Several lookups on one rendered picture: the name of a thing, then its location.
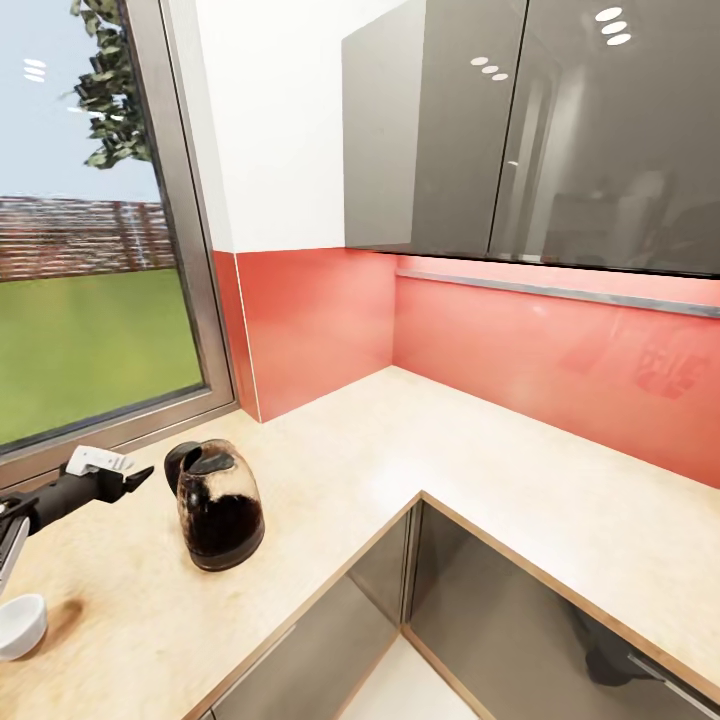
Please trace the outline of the coffee cup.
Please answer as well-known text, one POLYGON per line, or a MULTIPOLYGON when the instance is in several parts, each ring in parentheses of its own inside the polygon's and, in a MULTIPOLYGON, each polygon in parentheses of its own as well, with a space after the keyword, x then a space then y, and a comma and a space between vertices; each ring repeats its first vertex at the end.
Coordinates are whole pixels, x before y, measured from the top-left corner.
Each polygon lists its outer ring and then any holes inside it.
POLYGON ((40 641, 47 624, 43 596, 27 594, 0 607, 0 661, 26 655, 40 641))

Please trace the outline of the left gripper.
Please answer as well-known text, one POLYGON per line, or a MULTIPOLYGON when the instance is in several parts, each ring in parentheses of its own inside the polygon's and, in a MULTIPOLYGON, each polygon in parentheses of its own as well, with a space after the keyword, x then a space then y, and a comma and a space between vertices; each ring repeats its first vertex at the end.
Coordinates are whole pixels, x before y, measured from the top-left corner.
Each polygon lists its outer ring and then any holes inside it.
POLYGON ((46 487, 54 487, 63 494, 65 515, 73 513, 93 500, 115 503, 126 493, 135 491, 155 470, 153 465, 124 478, 122 472, 99 467, 96 473, 79 476, 67 473, 67 465, 69 461, 62 463, 59 467, 59 478, 45 484, 46 487))

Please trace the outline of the electric kettle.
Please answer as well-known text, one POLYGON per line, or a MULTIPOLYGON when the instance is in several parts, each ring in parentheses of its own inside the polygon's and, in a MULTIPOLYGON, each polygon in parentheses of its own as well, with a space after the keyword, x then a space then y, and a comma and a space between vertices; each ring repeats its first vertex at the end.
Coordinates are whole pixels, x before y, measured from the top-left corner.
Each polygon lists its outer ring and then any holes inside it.
POLYGON ((255 476, 232 442, 185 441, 167 453, 164 471, 199 569, 226 571, 251 557, 263 542, 265 518, 255 476))

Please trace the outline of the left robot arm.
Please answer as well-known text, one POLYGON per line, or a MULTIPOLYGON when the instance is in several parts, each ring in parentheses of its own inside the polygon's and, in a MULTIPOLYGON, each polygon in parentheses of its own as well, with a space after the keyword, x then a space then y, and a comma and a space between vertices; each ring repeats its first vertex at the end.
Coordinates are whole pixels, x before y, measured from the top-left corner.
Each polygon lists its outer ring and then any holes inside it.
POLYGON ((30 493, 0 496, 0 594, 28 537, 89 501, 119 501, 155 470, 153 465, 124 478, 122 472, 133 465, 135 460, 127 455, 79 445, 71 461, 59 467, 58 479, 30 493))

